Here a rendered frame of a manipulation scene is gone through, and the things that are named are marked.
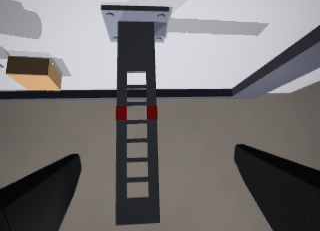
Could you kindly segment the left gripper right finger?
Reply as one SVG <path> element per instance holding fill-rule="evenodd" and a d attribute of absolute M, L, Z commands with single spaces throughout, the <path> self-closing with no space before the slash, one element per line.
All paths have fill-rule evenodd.
<path fill-rule="evenodd" d="M 273 231 L 320 231 L 320 171 L 237 144 L 234 161 Z"/>

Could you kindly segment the brown rectangular box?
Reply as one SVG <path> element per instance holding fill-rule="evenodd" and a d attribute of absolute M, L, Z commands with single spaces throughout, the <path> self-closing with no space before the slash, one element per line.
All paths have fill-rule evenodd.
<path fill-rule="evenodd" d="M 6 74 L 27 90 L 61 91 L 62 76 L 49 58 L 8 56 Z"/>

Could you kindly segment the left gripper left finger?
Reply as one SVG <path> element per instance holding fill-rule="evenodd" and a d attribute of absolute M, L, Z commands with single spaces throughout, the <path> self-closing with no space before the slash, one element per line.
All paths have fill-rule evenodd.
<path fill-rule="evenodd" d="M 70 154 L 0 189 L 0 231 L 58 231 L 82 166 Z"/>

